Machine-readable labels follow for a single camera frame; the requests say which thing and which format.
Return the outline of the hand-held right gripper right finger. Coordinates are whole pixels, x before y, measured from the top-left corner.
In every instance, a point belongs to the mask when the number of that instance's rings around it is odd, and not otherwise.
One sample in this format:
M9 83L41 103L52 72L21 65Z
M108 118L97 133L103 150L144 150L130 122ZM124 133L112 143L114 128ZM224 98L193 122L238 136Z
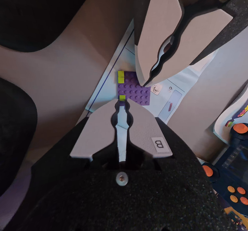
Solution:
M131 99L125 101L128 141L152 158L173 155L154 115Z

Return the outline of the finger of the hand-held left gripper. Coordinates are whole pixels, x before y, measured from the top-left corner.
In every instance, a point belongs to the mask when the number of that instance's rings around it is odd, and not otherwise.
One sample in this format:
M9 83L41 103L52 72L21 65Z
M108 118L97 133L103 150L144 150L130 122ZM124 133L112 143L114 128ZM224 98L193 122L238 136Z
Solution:
M232 19L233 16L222 9L192 18L179 35L179 43L173 53L167 58L161 58L144 86L162 82L187 68Z
M148 84L161 46L174 33L182 15L179 0L150 0L141 32L135 19L135 67L141 86Z

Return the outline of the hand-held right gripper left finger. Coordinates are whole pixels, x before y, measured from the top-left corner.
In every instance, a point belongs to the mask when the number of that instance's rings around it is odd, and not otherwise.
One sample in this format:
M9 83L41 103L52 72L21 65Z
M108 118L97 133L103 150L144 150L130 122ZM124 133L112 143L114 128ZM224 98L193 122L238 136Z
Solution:
M93 155L117 141L119 100L113 99L88 118L70 156L93 160Z

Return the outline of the purple studded brick plate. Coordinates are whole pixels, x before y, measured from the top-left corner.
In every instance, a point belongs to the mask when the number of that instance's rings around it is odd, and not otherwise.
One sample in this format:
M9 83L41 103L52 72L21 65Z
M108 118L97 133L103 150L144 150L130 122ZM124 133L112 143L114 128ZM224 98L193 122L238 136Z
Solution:
M118 84L117 94L125 95L126 100L131 99L142 106L150 105L150 87L144 87L139 84L137 74L134 71L124 71L125 82ZM119 101L120 106L125 106L125 101Z

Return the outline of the open white instruction booklet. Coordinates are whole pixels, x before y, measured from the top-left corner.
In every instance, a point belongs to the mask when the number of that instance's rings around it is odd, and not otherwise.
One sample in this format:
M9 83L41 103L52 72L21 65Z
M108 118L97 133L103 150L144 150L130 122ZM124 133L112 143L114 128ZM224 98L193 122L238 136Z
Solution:
M118 98L118 71L135 71L134 47L134 21L132 20L86 106L87 116L107 102ZM188 138L185 137L188 135L191 137L191 133L199 129L199 125L194 123L196 117L193 118L193 121L189 121L189 108L186 114L179 114L179 110L183 109L182 100L186 99L186 94L188 95L217 52L218 50L214 51L195 65L188 66L178 74L152 86L150 105L144 106L165 124L171 122L169 127L186 143L188 143ZM124 108L120 107L117 124L120 161L126 160L128 125ZM176 114L179 114L180 118L177 118L176 122L172 122L175 121Z

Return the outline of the black rounded pad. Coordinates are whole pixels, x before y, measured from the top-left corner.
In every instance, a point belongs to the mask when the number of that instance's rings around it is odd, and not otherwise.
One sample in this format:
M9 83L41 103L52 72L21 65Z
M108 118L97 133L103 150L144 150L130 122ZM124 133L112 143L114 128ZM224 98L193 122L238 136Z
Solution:
M0 196L14 181L37 126L37 108L20 87L0 78Z
M36 52L54 42L86 0L0 0L0 44Z

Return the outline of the large instruction booklet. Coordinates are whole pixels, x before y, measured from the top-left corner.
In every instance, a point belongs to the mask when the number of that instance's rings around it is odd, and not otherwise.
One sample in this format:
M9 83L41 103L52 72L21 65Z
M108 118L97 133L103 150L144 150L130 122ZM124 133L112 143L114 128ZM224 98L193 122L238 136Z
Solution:
M217 118L213 133L229 144L231 132L247 135L248 131L248 84L234 102Z

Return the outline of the toy brick set box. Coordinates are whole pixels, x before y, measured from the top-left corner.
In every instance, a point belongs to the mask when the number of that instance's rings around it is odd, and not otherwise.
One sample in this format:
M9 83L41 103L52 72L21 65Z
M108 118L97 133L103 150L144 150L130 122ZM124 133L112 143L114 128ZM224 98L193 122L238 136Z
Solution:
M238 230L247 230L248 216L248 124L230 130L230 146L213 165L202 165L221 206Z

